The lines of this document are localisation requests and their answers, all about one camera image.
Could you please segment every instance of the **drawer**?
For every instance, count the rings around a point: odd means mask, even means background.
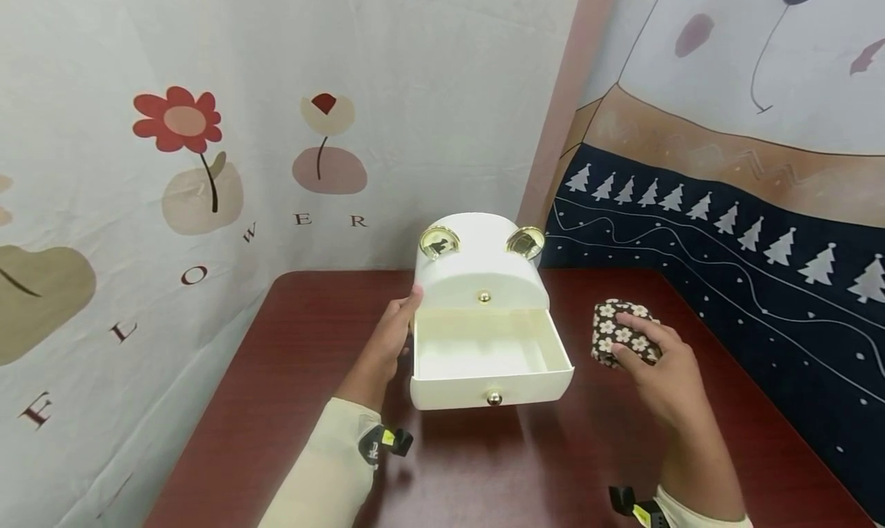
[[[545,309],[419,309],[413,336],[419,410],[558,400],[575,371]]]

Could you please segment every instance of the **table surface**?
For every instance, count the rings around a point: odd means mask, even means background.
[[[149,528],[252,528],[404,271],[297,272],[276,280],[147,519]],[[543,271],[575,377],[563,398],[517,407],[419,412],[409,364],[388,390],[385,425],[411,431],[387,457],[357,527],[628,527],[607,486],[651,497],[664,448],[624,373],[589,353],[592,308],[644,304],[697,354],[758,527],[870,527],[849,493],[663,277]],[[297,526],[293,519],[292,526]]]

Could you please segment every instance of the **sleeve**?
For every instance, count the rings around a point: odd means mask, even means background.
[[[378,424],[380,415],[366,407],[328,402],[258,528],[351,528],[375,470],[359,442]]]
[[[658,486],[658,494],[655,496],[664,516],[670,524],[670,528],[753,528],[750,517],[745,516],[744,520],[738,522],[726,522],[698,515],[693,510],[675,500],[664,488]]]

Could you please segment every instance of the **brown floral fabric pouch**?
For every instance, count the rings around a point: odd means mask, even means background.
[[[617,313],[630,313],[634,317],[647,318],[652,323],[660,321],[651,316],[648,309],[629,301],[605,300],[593,311],[593,338],[590,354],[606,367],[617,367],[618,359],[612,353],[612,344],[619,342],[632,349],[645,363],[653,365],[661,357],[658,344],[644,334],[618,322]]]

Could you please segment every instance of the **hand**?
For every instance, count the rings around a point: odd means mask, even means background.
[[[676,430],[698,427],[711,418],[704,382],[694,352],[676,330],[651,320],[618,313],[618,322],[658,344],[663,357],[648,365],[621,343],[612,345],[618,363],[633,376],[639,396],[655,417]]]
[[[381,369],[388,381],[396,375],[398,357],[409,351],[403,346],[406,346],[406,337],[409,335],[415,311],[421,304],[421,297],[424,297],[424,290],[416,284],[408,297],[390,301],[360,355],[364,364]]]

